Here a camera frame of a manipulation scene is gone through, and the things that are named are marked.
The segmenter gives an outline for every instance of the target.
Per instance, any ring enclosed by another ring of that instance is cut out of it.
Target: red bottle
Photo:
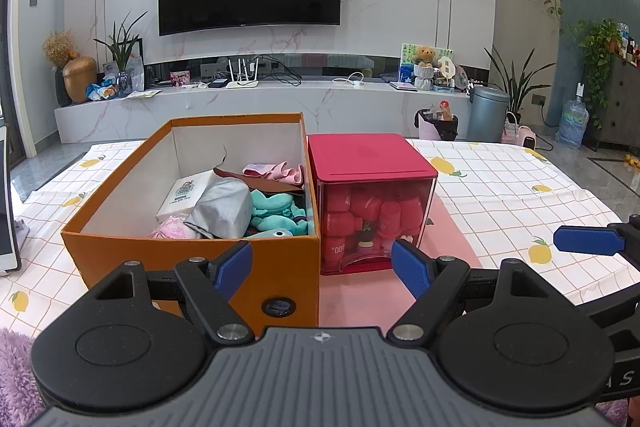
[[[380,237],[391,239],[397,237],[400,228],[400,204],[397,201],[385,201],[380,207]]]
[[[324,269],[337,270],[338,264],[344,256],[344,237],[325,237],[323,240],[322,257],[324,258]]]
[[[329,212],[322,218],[322,233],[330,237],[346,237],[362,229],[362,218],[350,212]]]
[[[326,209],[329,212],[346,212],[351,205],[351,185],[327,185]]]
[[[369,192],[354,192],[351,197],[351,213],[364,221],[377,221],[382,200]]]
[[[417,235],[422,227],[424,213],[418,196],[400,203],[400,228],[408,235]]]

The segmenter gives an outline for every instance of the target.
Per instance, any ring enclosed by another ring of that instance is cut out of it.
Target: white package
[[[213,181],[215,174],[212,170],[200,172],[193,176],[181,178],[175,182],[164,203],[158,210],[158,221],[164,221],[170,216],[188,216],[200,197]]]

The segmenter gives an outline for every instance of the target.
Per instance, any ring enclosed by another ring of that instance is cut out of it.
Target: teddy bear
[[[419,66],[431,66],[436,52],[430,46],[418,46],[415,49],[414,63]]]

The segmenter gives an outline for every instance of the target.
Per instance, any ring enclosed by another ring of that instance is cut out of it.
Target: pink cloth
[[[454,255],[480,268],[473,249],[439,197],[433,197],[420,250],[430,257]],[[320,277],[321,327],[378,326],[383,333],[415,302],[393,270]]]
[[[197,239],[198,234],[187,227],[183,217],[170,216],[149,234],[155,239]]]
[[[277,165],[266,163],[251,163],[242,169],[242,174],[252,178],[264,178],[266,180],[274,180],[286,183],[287,185],[300,185],[305,181],[304,168],[298,165],[297,169],[287,169],[287,162]]]

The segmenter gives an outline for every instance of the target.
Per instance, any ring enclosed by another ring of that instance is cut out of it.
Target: pink fluffy item
[[[282,162],[277,165],[251,163],[242,169],[242,174],[245,176],[274,180],[298,187],[305,181],[303,172],[304,169],[302,165],[298,165],[297,169],[287,169],[287,162]]]
[[[183,217],[170,216],[149,235],[154,239],[197,239],[198,234],[187,227]]]

